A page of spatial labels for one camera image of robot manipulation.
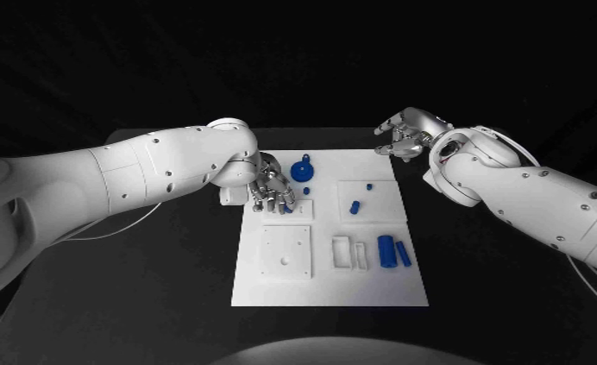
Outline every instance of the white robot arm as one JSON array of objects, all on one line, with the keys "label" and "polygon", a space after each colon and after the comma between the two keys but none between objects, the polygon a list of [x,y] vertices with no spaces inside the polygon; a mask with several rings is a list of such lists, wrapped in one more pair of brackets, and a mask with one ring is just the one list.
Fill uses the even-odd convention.
[{"label": "white robot arm", "polygon": [[[454,129],[424,110],[406,108],[375,129],[393,143],[375,149],[405,162],[430,148],[424,180],[454,202],[481,201],[500,220],[575,259],[597,266],[597,186],[541,167],[523,147],[477,126]],[[523,167],[518,150],[533,167]]]},{"label": "white robot arm", "polygon": [[0,159],[0,289],[56,242],[112,214],[186,195],[212,182],[222,205],[285,212],[294,193],[248,125],[223,118],[98,148]]}]

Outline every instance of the black table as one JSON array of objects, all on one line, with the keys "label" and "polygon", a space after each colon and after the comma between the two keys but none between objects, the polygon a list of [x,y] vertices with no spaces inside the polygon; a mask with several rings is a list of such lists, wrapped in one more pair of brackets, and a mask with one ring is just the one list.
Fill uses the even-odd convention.
[{"label": "black table", "polygon": [[[120,130],[117,142],[156,129]],[[373,148],[366,129],[254,129],[261,149]],[[427,154],[392,159],[430,308],[231,307],[242,207],[218,187],[166,202],[121,234],[63,242],[33,262],[0,324],[0,362],[202,364],[313,336],[395,340],[489,364],[597,362],[597,298],[564,256],[480,204],[424,183]],[[148,208],[81,236],[120,229]]]}]

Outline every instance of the white platform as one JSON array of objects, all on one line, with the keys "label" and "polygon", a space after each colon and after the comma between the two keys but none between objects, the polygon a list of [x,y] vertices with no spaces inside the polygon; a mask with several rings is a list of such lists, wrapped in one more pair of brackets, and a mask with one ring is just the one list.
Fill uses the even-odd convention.
[{"label": "white platform", "polygon": [[[264,222],[262,214],[252,211],[254,203],[251,200],[245,205],[242,215],[231,305],[428,306],[399,190],[398,188],[393,190],[392,187],[375,189],[376,181],[393,181],[395,183],[388,156],[376,155],[370,149],[264,152],[271,153],[280,161],[284,175],[291,180],[295,198],[311,200],[313,218],[308,224],[301,222],[301,225],[311,226],[311,278],[281,282],[262,277],[259,270],[262,266],[259,260],[262,230],[271,221]],[[311,156],[314,176],[308,182],[298,183],[290,177],[290,167],[303,158],[303,154]],[[342,222],[339,182],[349,180],[373,184],[373,190],[365,191],[368,202],[381,200],[378,194],[385,194],[383,201],[396,209],[393,221],[383,220],[389,221],[386,223],[376,219],[362,223],[355,223],[353,220],[350,223]],[[307,196],[303,195],[306,186],[311,189]],[[284,216],[280,219],[275,218],[277,228],[285,227],[281,220],[284,220]],[[287,225],[295,226],[295,224],[297,221],[291,222],[288,219]],[[376,249],[376,238],[381,235],[391,235],[395,241],[404,241],[412,262],[411,267],[404,267],[398,257],[398,268],[381,268]],[[355,242],[365,244],[366,272],[359,272],[356,269],[352,271],[331,269],[330,241],[333,236],[347,236],[350,239],[353,266],[356,266]]]}]

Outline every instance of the robotic hand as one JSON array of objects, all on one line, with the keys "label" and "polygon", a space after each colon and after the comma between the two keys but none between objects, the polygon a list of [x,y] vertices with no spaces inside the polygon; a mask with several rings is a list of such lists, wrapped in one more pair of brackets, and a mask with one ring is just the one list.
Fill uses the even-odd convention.
[{"label": "robotic hand", "polygon": [[98,148],[0,159],[0,289],[42,250],[96,220],[207,182],[220,187],[222,205],[244,205],[251,191],[254,211],[293,211],[280,163],[258,151],[238,119],[148,132]]},{"label": "robotic hand", "polygon": [[[425,182],[455,203],[484,201],[500,220],[555,250],[597,266],[597,186],[541,167],[526,149],[497,131],[454,129],[427,111],[406,108],[375,129],[393,133],[381,155],[408,162],[430,148]],[[519,154],[533,167],[523,166]]]}]

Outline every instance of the cable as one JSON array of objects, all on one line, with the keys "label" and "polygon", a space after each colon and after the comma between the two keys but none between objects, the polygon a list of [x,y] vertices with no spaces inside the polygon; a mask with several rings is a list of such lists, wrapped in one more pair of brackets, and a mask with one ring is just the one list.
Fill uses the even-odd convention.
[{"label": "cable", "polygon": [[[532,165],[535,165],[535,167],[541,167],[541,165],[538,164],[538,160],[530,155],[530,152],[506,135],[500,134],[496,130],[493,131],[493,133],[499,137],[502,137],[505,139],[505,141],[519,150],[519,152],[526,156],[526,158],[532,162]],[[574,270],[575,270],[575,273],[578,274],[578,277],[581,278],[581,280],[582,280],[584,284],[587,285],[588,289],[591,290],[592,294],[597,296],[597,290],[594,290],[594,287],[591,286],[591,283],[584,278],[584,275],[582,275],[581,271],[578,270],[578,267],[574,264],[572,257],[569,255],[565,255],[565,257],[568,258],[569,264],[574,267]],[[588,266],[588,268],[597,274],[597,269],[592,266],[590,266],[588,263],[584,263],[584,264]]]},{"label": "cable", "polygon": [[[122,229],[117,230],[114,233],[109,234],[104,234],[102,236],[95,236],[95,237],[81,237],[81,238],[68,238],[65,240],[65,242],[78,242],[78,241],[86,241],[86,240],[98,240],[99,238],[107,238],[109,236],[112,236],[114,234],[121,233],[122,231],[125,231],[132,225],[138,224],[151,214],[151,212],[158,208],[158,206],[161,205],[161,203],[157,203],[156,206],[153,207],[151,211],[132,223],[128,224]],[[101,221],[104,221],[105,218],[102,218],[101,220],[94,221],[88,226],[86,229],[96,225]]]}]

